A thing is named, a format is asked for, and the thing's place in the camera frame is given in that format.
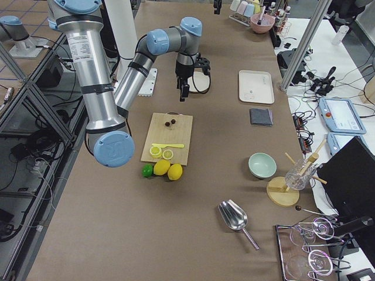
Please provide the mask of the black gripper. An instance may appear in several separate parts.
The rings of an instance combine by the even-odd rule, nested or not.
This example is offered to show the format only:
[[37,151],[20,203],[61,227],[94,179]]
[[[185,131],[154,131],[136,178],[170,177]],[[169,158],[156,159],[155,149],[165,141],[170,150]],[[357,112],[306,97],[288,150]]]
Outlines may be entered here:
[[[219,15],[221,12],[221,0],[213,1],[214,14]],[[184,102],[189,96],[188,78],[194,73],[195,61],[192,56],[187,54],[178,54],[175,64],[175,74],[177,77],[177,87],[180,88],[180,102]]]

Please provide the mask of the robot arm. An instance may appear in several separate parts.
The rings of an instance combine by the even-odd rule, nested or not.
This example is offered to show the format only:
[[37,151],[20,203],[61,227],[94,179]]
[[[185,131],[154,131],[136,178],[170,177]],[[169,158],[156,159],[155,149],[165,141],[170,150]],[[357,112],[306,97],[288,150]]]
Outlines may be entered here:
[[34,59],[41,52],[41,48],[47,43],[47,39],[39,42],[31,38],[22,21],[14,15],[1,16],[1,43],[13,41],[14,47],[10,54],[14,58]]
[[176,52],[175,73],[180,100],[189,95],[189,77],[199,59],[202,22],[185,17],[179,26],[154,29],[140,38],[134,57],[117,88],[111,84],[100,37],[104,26],[101,1],[49,1],[50,21],[65,34],[79,80],[89,122],[86,133],[93,155],[106,167],[119,167],[133,156],[135,145],[127,131],[128,110],[156,58]]

